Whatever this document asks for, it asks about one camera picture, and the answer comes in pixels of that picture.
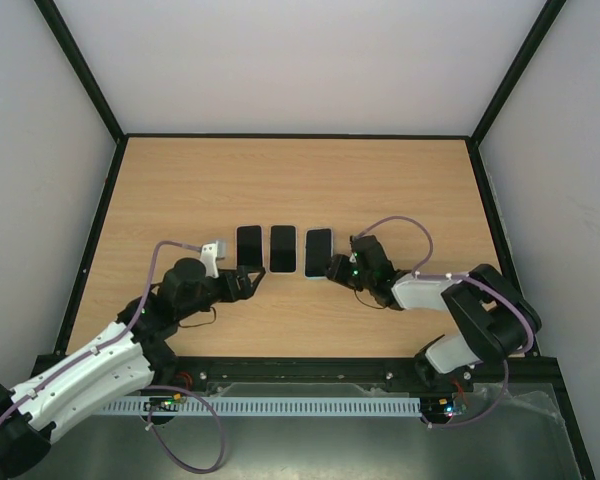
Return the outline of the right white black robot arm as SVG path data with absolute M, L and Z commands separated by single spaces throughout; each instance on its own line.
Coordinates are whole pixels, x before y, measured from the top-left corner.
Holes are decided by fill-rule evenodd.
M 529 352 L 542 327 L 535 309 L 489 264 L 463 273 L 424 274 L 396 270 L 388 260 L 371 263 L 360 254 L 338 254 L 326 278 L 354 292 L 368 291 L 380 308 L 451 315 L 458 333 L 434 339 L 414 357 L 417 382 L 430 392 L 470 366 Z

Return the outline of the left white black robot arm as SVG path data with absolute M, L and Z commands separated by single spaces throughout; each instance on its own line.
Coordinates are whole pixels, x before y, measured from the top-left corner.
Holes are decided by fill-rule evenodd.
M 106 404 L 165 385 L 178 361 L 166 340 L 181 321 L 217 303 L 250 299 L 264 275 L 264 268 L 248 266 L 210 275 L 200 260 L 182 258 L 88 344 L 25 382 L 0 384 L 0 472 L 26 473 Z

